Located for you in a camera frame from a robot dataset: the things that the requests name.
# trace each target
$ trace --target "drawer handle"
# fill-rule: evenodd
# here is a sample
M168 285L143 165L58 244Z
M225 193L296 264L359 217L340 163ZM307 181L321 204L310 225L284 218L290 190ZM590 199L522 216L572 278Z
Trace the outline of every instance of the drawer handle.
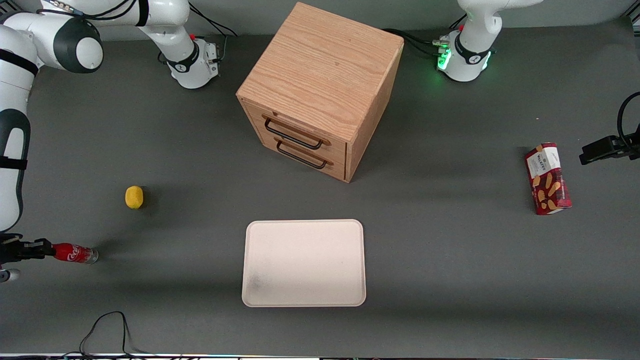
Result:
M267 121L264 122L264 127L266 127L267 130L269 132L271 132L271 133L274 133L276 135L280 135L280 136L282 136L283 138L285 138L285 139L287 139L289 141L292 141L292 142L294 142L294 143L296 143L296 144L298 144L300 146L306 147L307 149L318 150L318 149L320 149L320 146L322 146L322 140L318 140L318 144L317 145L311 145L309 143L306 143L304 141L301 141L301 140L298 140L298 139L296 139L294 137L291 137L291 136L289 136L289 135L287 135L287 134L285 134L285 133L283 133L281 131L273 129L272 127L269 127L269 124L271 123L271 119L269 119L267 117L265 117L265 118L267 119Z
M282 150L282 149L280 148L280 146L281 146L281 145L282 145L282 142L281 142L280 140L278 140L278 145L276 145L276 149L278 149L278 152L280 152L280 154L284 154L284 155L286 155L286 156L288 156L288 157L290 157L290 158L292 158L292 159L294 159L294 160L298 160L298 161L300 161L301 163L303 163L303 164L305 164L305 165L309 165L309 166L310 166L310 167L312 167L312 168L316 168L316 169L318 169L318 170L322 170L322 169L324 169L324 167L325 167L325 166L326 166L326 164L327 164L327 161L326 161L326 160L324 160L324 161L322 162L322 165L316 165L316 164L312 163L311 161L304 160L303 158L301 158L301 157L299 157L299 156L296 156L296 155L294 155L294 154L291 154L289 151Z

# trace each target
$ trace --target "plastic tray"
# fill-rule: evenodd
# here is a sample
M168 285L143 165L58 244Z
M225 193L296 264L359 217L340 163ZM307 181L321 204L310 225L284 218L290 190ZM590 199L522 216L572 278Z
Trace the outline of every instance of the plastic tray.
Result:
M246 228L245 305L359 306L366 296L359 221L256 221Z

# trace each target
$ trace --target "yellow lemon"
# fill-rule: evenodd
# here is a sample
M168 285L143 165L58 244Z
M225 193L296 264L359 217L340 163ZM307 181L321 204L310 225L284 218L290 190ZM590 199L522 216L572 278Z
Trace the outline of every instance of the yellow lemon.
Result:
M140 209L143 199L142 188L139 186L132 186L128 188L124 195L124 202L126 202L127 206L132 209Z

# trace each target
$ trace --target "red box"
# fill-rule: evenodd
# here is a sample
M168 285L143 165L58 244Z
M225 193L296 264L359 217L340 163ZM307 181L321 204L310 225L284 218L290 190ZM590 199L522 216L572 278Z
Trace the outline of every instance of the red box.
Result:
M538 145L525 156L525 163L538 215L551 215L572 206L555 143Z

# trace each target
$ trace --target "wooden drawer unit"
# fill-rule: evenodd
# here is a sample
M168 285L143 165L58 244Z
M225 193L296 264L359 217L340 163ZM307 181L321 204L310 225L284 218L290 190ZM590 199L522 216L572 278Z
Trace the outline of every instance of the wooden drawer unit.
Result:
M349 182L387 107L403 44L298 3L236 96L264 146Z

